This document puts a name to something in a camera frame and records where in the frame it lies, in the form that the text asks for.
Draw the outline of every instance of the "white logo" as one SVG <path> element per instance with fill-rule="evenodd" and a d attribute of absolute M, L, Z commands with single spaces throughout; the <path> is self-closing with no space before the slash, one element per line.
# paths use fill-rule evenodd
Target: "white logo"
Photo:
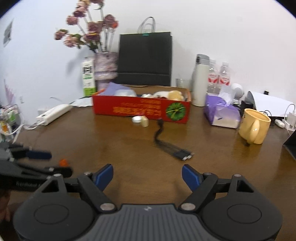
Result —
<path fill-rule="evenodd" d="M 144 210 L 149 212 L 150 210 L 152 210 L 152 207 L 147 206 L 146 208 L 144 208 Z"/>

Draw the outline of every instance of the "red cardboard box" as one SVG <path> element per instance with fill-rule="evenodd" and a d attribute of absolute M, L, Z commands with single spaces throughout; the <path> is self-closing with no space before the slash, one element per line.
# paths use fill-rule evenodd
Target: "red cardboard box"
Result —
<path fill-rule="evenodd" d="M 162 118 L 164 121 L 186 123 L 188 121 L 191 95 L 188 89 L 167 86 L 141 86 L 129 87 L 136 94 L 154 94 L 158 91 L 178 90 L 186 101 L 174 101 L 161 98 L 141 98 L 126 96 L 100 96 L 100 92 L 92 95 L 93 110 L 99 115 L 137 116 L 145 115 L 150 120 Z"/>

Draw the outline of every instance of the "white and green carton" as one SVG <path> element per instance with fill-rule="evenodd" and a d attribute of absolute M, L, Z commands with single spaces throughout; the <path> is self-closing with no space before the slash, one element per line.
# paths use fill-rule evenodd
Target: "white and green carton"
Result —
<path fill-rule="evenodd" d="M 96 92 L 94 61 L 92 58 L 86 58 L 82 63 L 82 79 L 84 96 L 91 96 Z"/>

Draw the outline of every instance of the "silver bolt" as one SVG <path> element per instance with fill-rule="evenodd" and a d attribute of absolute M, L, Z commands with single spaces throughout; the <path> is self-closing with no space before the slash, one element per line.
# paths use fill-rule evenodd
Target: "silver bolt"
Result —
<path fill-rule="evenodd" d="M 115 209 L 115 205 L 113 203 L 106 202 L 100 205 L 100 209 L 103 211 L 111 211 Z"/>
<path fill-rule="evenodd" d="M 195 205 L 193 203 L 186 202 L 181 205 L 181 208 L 185 211 L 192 211 L 195 209 Z"/>

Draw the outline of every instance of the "yellow mug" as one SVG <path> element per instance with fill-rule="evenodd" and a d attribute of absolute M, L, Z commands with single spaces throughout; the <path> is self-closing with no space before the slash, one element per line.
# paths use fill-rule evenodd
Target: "yellow mug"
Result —
<path fill-rule="evenodd" d="M 239 135 L 249 144 L 262 144 L 271 119 L 256 110 L 245 109 L 242 122 L 239 127 Z"/>

